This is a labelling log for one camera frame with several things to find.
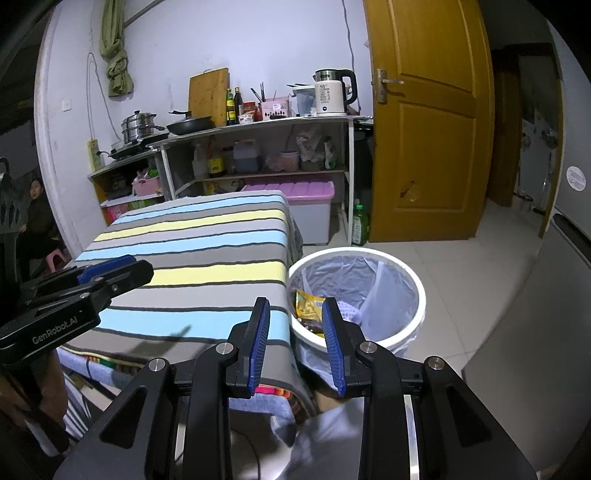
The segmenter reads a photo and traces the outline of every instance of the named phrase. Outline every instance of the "white kettle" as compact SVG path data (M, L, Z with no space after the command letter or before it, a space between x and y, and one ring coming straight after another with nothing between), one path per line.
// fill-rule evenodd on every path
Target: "white kettle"
M351 80L351 97L347 96L344 78ZM319 116L346 115L347 105L357 100L357 78L351 70L318 70L314 75L316 83L316 110Z

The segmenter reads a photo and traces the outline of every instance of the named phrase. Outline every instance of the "green towel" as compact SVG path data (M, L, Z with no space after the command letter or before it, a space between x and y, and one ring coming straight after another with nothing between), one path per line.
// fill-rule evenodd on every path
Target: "green towel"
M109 96L127 95L134 82L127 71L127 52L123 35L123 0L106 0L100 29L100 55L108 62Z

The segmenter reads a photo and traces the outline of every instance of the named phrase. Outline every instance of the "striped blanket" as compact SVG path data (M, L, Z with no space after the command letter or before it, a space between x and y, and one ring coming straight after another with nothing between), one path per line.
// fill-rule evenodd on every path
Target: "striped blanket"
M292 412L313 412L290 347L285 287L301 239L280 193L185 198L129 212L74 264L126 254L152 264L152 281L115 298L99 327L66 344L68 352L114 365L141 366L156 356L188 360L227 339L232 326L250 318L256 298L267 297L271 324L261 386L238 408L274 414L289 402Z

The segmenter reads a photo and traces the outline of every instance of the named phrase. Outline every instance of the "gray stripe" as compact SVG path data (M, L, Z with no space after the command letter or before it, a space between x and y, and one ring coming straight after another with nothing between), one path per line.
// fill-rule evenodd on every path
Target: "gray stripe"
M125 245L147 244L150 242L166 242L171 240L181 240L184 238L199 238L208 235L220 235L222 233L249 232L260 230L281 230L288 235L287 225L283 220L276 218L267 218L261 220L249 220L247 222L220 223L218 225L198 226L195 228L185 228L182 230L166 230L163 232L150 232L142 235L126 236L123 238L114 238L113 240L103 240L93 242L87 248L88 250L97 250L101 248L124 247Z
M108 351L131 362L139 360L145 363L161 356L175 364L197 358L211 345L211 343L200 342L136 339L109 332L89 330L70 341L66 346L81 352ZM267 345L261 376L269 379L271 386L274 386L273 380L282 382L282 385L277 385L280 388L283 388L285 384L290 385L290 390L304 403L304 407L308 411L314 411L307 388L295 367L295 360L290 348L285 345Z
M222 193L215 196L200 196L200 197L184 197L181 199L171 200L165 203L159 203L157 205L152 205L150 207L145 207L142 209L141 213L148 213L148 212L158 212L158 211L166 211L170 210L175 207L182 207L185 205L195 205L196 203L211 203L217 202L219 200L225 199L234 199L237 197L264 197L264 196L271 196L271 195L280 195L283 194L279 191L268 191L268 192L239 192L239 193ZM126 216L133 216L137 215L139 211L129 212Z
M287 310L285 286L279 283L203 285L177 288L136 288L113 299L113 307L145 309L252 308L257 297L267 297L271 306Z
M250 203L248 205L234 205L231 207L218 207L211 210L202 210L200 212L182 212L182 213L167 213L166 215L157 216L153 218L138 219L133 222L114 223L107 232L118 232L120 230L127 230L137 226L153 225L162 222L178 222L181 220L193 220L197 218L209 218L219 215L227 215L228 213L242 213L255 212L257 210L282 210L286 216L289 217L289 208L281 202L266 202L266 203Z
M237 245L235 247L220 247L194 252L166 253L160 255L136 255L137 260L146 260L154 268L175 268L188 265L211 265L214 263L253 262L257 260L281 260L287 264L287 250L280 244ZM99 260L80 260L73 265L96 265L104 262Z

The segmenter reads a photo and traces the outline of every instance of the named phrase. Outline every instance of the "cooking pot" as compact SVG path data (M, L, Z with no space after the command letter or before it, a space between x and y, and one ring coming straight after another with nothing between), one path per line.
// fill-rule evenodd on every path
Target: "cooking pot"
M121 124L123 141L131 143L133 140L154 135L154 130L164 130L164 127L154 125L155 116L155 113L140 113L139 110L136 110L133 115L124 119Z
M192 117L191 112L169 112L173 115L184 115L184 120L179 120L173 124L167 125L168 131L174 135L188 135L202 130L215 128L211 116Z

